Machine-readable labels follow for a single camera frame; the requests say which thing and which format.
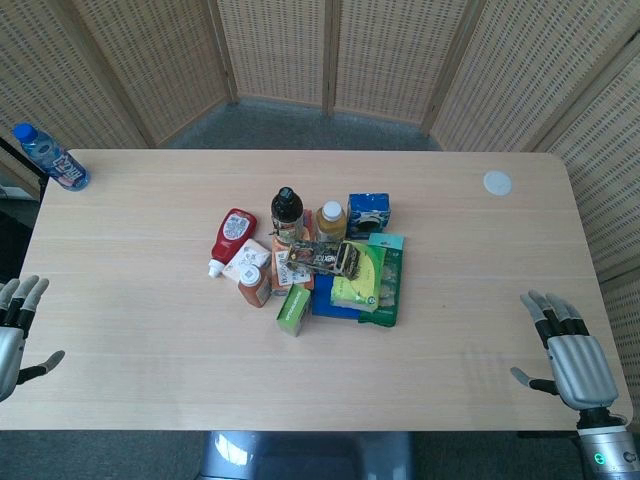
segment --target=white circular sticker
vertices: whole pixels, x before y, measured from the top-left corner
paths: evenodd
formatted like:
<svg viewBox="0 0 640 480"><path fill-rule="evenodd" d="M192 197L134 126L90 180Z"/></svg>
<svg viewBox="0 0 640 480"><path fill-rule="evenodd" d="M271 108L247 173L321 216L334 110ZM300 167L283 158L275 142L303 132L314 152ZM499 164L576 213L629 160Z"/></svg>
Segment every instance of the white circular sticker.
<svg viewBox="0 0 640 480"><path fill-rule="evenodd" d="M505 196L511 193L511 177L499 170L491 170L484 174L484 188L489 193Z"/></svg>

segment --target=green box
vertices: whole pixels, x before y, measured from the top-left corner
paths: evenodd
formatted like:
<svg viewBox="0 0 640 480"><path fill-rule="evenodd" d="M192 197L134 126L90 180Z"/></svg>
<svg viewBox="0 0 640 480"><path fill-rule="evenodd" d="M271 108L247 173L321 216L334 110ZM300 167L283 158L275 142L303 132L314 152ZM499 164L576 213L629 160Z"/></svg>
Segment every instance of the green box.
<svg viewBox="0 0 640 480"><path fill-rule="evenodd" d="M311 292L297 283L291 285L289 294L278 313L278 325L282 330L294 337L298 336L302 328L302 319L309 308Z"/></svg>

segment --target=floor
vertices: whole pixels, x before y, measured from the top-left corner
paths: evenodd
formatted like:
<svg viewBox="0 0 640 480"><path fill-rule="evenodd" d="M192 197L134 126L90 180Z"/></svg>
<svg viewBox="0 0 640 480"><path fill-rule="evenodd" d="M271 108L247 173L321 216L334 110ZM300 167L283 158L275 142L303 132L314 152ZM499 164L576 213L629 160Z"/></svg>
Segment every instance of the floor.
<svg viewBox="0 0 640 480"><path fill-rule="evenodd" d="M317 109L258 100L209 113L168 148L438 150L415 127L345 114L326 118ZM37 204L8 202L0 201L0 214L17 218L19 228L32 226ZM15 259L5 253L3 262ZM558 408L566 407L558 402ZM0 432L0 479L191 480L203 439L202 432ZM583 478L567 438L418 433L414 451L417 478Z"/></svg>

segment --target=ketchup bottle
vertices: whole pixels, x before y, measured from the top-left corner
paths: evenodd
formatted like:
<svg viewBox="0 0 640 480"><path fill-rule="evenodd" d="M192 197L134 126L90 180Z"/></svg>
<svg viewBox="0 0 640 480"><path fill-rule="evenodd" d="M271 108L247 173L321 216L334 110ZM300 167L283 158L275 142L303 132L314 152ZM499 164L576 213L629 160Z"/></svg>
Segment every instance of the ketchup bottle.
<svg viewBox="0 0 640 480"><path fill-rule="evenodd" d="M256 229L258 220L249 212L232 208L224 217L218 230L216 243L211 250L209 276L217 277L224 266L231 261Z"/></svg>

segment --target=robotic hand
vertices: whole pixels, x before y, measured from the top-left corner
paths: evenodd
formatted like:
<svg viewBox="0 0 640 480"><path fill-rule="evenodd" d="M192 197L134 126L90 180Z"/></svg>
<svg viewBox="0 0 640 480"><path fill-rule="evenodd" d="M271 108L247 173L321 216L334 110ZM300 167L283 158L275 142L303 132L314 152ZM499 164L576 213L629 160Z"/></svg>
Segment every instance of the robotic hand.
<svg viewBox="0 0 640 480"><path fill-rule="evenodd" d="M559 395L580 412L582 451L599 480L639 480L640 459L626 419L607 408L618 390L600 343L589 335L575 307L560 297L531 290L520 299L547 350L555 380L531 378L516 367L511 373L524 386Z"/></svg>
<svg viewBox="0 0 640 480"><path fill-rule="evenodd" d="M60 350L46 362L20 370L36 307L48 286L49 280L36 275L22 283L14 278L6 285L0 284L0 402L13 393L16 385L45 375L64 357Z"/></svg>

